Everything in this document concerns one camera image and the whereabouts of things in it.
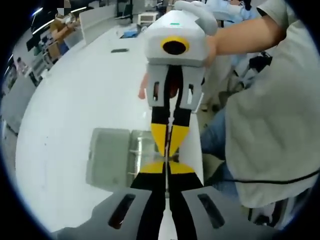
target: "white t-shirt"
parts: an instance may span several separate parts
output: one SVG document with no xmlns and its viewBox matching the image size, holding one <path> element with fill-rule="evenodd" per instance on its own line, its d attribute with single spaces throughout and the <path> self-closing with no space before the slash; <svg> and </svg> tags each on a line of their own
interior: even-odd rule
<svg viewBox="0 0 320 240">
<path fill-rule="evenodd" d="M 320 61 L 309 32 L 283 0 L 259 7 L 286 30 L 271 65 L 226 105 L 226 163 L 235 179 L 288 181 L 320 168 Z M 236 183 L 249 208 L 294 197 L 317 176 L 286 185 Z"/>
</svg>

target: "computer monitor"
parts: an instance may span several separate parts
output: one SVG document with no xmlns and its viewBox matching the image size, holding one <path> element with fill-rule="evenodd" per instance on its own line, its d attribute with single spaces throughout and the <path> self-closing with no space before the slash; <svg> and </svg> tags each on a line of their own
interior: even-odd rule
<svg viewBox="0 0 320 240">
<path fill-rule="evenodd" d="M 123 10 L 122 17 L 130 16 L 132 14 L 132 5 L 126 4 Z"/>
<path fill-rule="evenodd" d="M 40 42 L 40 35 L 39 34 L 33 35 L 33 37 L 26 42 L 26 48 L 28 52 L 31 51 L 31 49 L 33 49 L 34 47 L 38 46 L 39 42 Z"/>
<path fill-rule="evenodd" d="M 48 41 L 48 37 L 47 37 L 47 36 L 44 36 L 44 37 L 42 38 L 42 42 L 43 42 L 44 44 L 46 44 L 47 41 Z"/>
</svg>

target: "white table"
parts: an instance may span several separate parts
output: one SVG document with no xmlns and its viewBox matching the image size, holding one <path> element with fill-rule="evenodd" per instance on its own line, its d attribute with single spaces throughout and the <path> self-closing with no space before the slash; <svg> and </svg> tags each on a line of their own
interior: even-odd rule
<svg viewBox="0 0 320 240">
<path fill-rule="evenodd" d="M 84 223 L 112 194 L 86 184 L 93 129 L 150 129 L 151 111 L 138 98 L 147 63 L 143 36 L 121 35 L 113 28 L 88 46 L 73 47 L 51 68 L 25 111 L 16 146 L 17 185 L 50 232 Z M 116 48 L 129 52 L 111 53 Z M 203 181 L 195 115 L 179 155 Z"/>
<path fill-rule="evenodd" d="M 25 72 L 25 74 L 23 75 L 25 78 L 27 78 L 29 76 L 29 74 L 32 73 L 32 68 L 28 67 L 27 71 Z"/>
<path fill-rule="evenodd" d="M 28 75 L 18 75 L 12 88 L 1 101 L 2 118 L 16 134 L 19 133 L 25 111 L 35 90 L 36 87 Z"/>
</svg>

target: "forearm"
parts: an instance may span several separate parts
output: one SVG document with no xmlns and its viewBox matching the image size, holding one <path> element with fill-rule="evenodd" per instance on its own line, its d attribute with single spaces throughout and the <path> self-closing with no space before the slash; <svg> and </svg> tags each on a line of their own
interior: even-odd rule
<svg viewBox="0 0 320 240">
<path fill-rule="evenodd" d="M 207 37 L 207 43 L 216 55 L 245 54 L 269 49 L 285 36 L 285 31 L 266 15 L 221 28 L 215 36 Z"/>
<path fill-rule="evenodd" d="M 58 31 L 53 37 L 55 40 L 61 38 L 67 31 L 69 30 L 69 28 L 67 26 L 65 26 L 62 30 Z"/>
</svg>

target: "black cable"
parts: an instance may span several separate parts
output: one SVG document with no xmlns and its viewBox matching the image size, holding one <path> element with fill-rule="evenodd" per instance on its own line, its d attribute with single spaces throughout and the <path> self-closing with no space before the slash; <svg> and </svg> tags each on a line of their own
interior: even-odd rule
<svg viewBox="0 0 320 240">
<path fill-rule="evenodd" d="M 244 3 L 245 10 L 249 11 L 251 9 L 251 0 L 242 0 Z"/>
<path fill-rule="evenodd" d="M 320 170 L 314 171 L 308 175 L 291 179 L 291 180 L 284 180 L 284 181 L 278 181 L 278 180 L 240 180 L 240 179 L 223 179 L 223 182 L 232 182 L 232 183 L 242 183 L 242 184 L 275 184 L 275 185 L 286 185 L 286 184 L 293 184 L 305 179 L 309 179 L 313 177 L 314 175 L 317 175 L 320 173 Z"/>
</svg>

